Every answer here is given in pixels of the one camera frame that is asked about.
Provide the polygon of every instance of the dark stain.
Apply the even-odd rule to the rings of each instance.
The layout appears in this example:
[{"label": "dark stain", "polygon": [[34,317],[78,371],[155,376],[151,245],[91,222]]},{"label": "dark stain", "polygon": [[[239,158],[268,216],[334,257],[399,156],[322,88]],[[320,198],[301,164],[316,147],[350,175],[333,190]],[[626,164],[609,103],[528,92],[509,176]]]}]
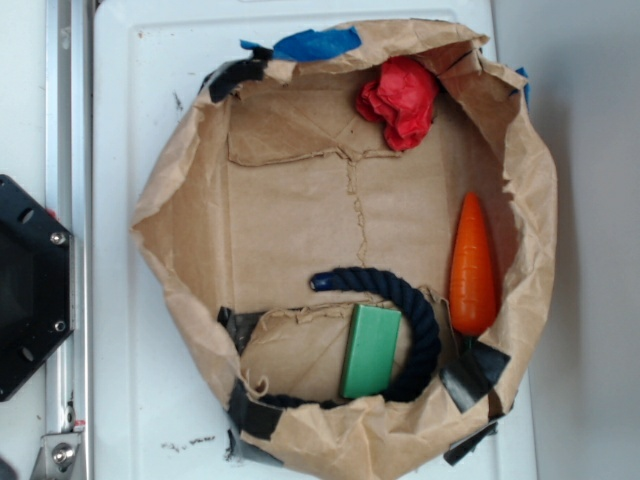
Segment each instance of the dark stain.
[{"label": "dark stain", "polygon": [[189,440],[189,443],[191,445],[196,445],[198,443],[204,443],[204,442],[212,442],[216,439],[215,436],[211,436],[211,437],[202,437],[202,438],[194,438],[193,440]]},{"label": "dark stain", "polygon": [[233,459],[233,452],[236,449],[236,439],[233,438],[233,432],[231,429],[227,430],[227,435],[229,435],[229,446],[224,452],[224,459],[227,462],[230,462]]},{"label": "dark stain", "polygon": [[184,107],[182,106],[182,102],[180,101],[180,97],[178,97],[178,94],[176,93],[176,91],[173,91],[173,98],[176,101],[176,111],[178,113],[182,113],[184,110]]},{"label": "dark stain", "polygon": [[160,446],[166,450],[173,450],[174,452],[180,453],[180,447],[174,443],[163,443]]},{"label": "dark stain", "polygon": [[160,447],[164,448],[165,450],[173,450],[176,453],[180,453],[186,450],[187,448],[189,448],[189,446],[194,446],[199,443],[212,442],[215,439],[216,437],[212,435],[210,437],[201,437],[201,438],[194,438],[193,440],[189,440],[189,445],[176,445],[175,443],[165,442],[162,445],[160,445]]}]

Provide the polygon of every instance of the brown paper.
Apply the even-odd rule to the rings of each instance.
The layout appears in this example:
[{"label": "brown paper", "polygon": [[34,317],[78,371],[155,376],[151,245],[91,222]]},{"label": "brown paper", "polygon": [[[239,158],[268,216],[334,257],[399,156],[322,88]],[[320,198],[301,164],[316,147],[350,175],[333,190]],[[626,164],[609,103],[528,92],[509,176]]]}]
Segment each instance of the brown paper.
[{"label": "brown paper", "polygon": [[[246,82],[218,104],[203,90],[149,179],[134,238],[225,408],[236,378],[254,396],[326,400],[337,397],[350,304],[380,299],[314,293],[309,278],[371,266],[428,285],[446,362],[455,352],[440,296],[462,198],[474,190],[502,296],[481,340],[511,357],[491,412],[506,413],[546,322],[556,242],[555,167],[523,95],[513,94],[525,80],[486,60],[479,47],[487,38],[461,25],[353,25],[363,45],[340,57],[272,61],[265,81]],[[354,109],[358,89],[396,55],[412,55],[446,90],[424,142],[401,154]],[[270,311],[242,359],[216,322],[223,306]],[[405,326],[396,371],[409,343]],[[305,405],[286,410],[269,440],[242,437],[321,478],[393,479],[478,430],[489,410],[485,397],[461,414],[436,376],[412,403],[376,396],[331,410]]]}]

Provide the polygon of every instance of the black tape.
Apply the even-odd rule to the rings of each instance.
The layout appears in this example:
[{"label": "black tape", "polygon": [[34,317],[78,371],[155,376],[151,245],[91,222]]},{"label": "black tape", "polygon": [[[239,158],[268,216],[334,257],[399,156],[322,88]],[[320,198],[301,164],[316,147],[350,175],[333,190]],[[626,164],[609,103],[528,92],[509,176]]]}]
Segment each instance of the black tape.
[{"label": "black tape", "polygon": [[222,307],[218,312],[218,322],[227,329],[240,355],[242,355],[249,340],[251,340],[251,334],[262,315],[264,315],[264,312],[235,313],[227,307]]},{"label": "black tape", "polygon": [[275,467],[283,467],[284,463],[264,450],[245,442],[240,438],[240,431],[233,425],[227,431],[229,435],[229,447],[225,454],[225,460],[230,462],[233,458],[244,458],[254,462],[264,463]]},{"label": "black tape", "polygon": [[253,49],[251,58],[224,63],[207,75],[200,90],[208,84],[211,101],[220,102],[242,82],[264,79],[264,69],[267,68],[272,57],[273,50],[256,47]]},{"label": "black tape", "polygon": [[238,428],[261,440],[269,440],[278,426],[282,409],[257,403],[247,395],[247,390],[240,380],[231,392],[229,416]]},{"label": "black tape", "polygon": [[443,455],[445,461],[449,465],[454,466],[456,463],[466,457],[471,451],[473,451],[478,446],[478,444],[482,440],[484,440],[485,437],[487,437],[488,435],[494,435],[495,433],[497,433],[497,431],[498,423],[494,421],[479,432],[453,446],[451,450]]},{"label": "black tape", "polygon": [[464,413],[493,389],[509,360],[509,355],[475,342],[460,358],[440,370],[440,379],[458,410]]}]

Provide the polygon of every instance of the metal rail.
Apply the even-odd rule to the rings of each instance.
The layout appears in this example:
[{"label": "metal rail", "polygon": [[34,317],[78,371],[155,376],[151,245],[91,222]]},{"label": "metal rail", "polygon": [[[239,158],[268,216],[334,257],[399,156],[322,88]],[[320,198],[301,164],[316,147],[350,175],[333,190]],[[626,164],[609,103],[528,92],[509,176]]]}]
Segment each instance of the metal rail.
[{"label": "metal rail", "polygon": [[[46,433],[81,432],[93,478],[91,411],[91,91],[94,0],[47,0],[45,206],[73,232],[74,334],[46,363]],[[50,439],[43,437],[43,442]]]}]

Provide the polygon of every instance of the gray wall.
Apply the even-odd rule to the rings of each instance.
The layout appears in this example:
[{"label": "gray wall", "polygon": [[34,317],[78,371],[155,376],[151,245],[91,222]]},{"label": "gray wall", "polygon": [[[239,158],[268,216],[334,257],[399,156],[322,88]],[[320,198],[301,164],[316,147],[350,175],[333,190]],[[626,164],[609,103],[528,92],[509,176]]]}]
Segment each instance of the gray wall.
[{"label": "gray wall", "polygon": [[494,0],[555,156],[557,277],[531,374],[541,480],[638,478],[640,2]]}]

